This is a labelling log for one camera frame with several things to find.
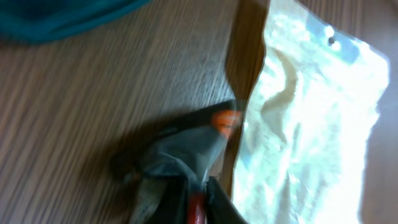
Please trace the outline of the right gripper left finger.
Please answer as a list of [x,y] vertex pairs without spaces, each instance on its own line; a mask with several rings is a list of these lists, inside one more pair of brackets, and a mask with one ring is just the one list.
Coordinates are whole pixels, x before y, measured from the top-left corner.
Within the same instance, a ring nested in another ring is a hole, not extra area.
[[158,179],[166,184],[160,203],[146,224],[186,224],[188,180],[183,177]]

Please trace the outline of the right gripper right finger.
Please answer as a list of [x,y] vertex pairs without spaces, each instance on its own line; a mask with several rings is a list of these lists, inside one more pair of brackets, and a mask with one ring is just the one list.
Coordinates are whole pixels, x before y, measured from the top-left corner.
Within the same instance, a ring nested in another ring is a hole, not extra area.
[[246,224],[214,177],[206,183],[205,202],[207,224]]

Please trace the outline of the black red snack packet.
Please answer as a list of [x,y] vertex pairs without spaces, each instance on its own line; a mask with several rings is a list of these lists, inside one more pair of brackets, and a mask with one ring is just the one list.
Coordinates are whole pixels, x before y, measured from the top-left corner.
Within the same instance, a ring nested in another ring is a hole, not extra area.
[[228,100],[166,125],[146,141],[125,147],[110,160],[113,177],[138,182],[136,206],[130,223],[146,223],[160,203],[166,184],[158,179],[188,180],[187,222],[207,223],[206,183],[210,170],[223,155],[229,138],[241,124],[244,103]]

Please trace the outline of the beige PanTree snack pouch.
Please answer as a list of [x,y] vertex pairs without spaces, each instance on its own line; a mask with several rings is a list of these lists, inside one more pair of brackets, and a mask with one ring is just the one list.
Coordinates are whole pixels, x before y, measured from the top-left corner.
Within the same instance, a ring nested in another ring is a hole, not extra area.
[[360,223],[387,58],[297,1],[272,0],[231,200],[248,223]]

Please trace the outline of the blue bottle with white cap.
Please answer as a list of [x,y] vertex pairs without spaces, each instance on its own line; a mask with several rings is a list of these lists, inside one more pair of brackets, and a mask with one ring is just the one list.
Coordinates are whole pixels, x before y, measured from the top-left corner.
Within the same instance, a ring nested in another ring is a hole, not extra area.
[[119,19],[148,0],[1,0],[1,40],[41,44]]

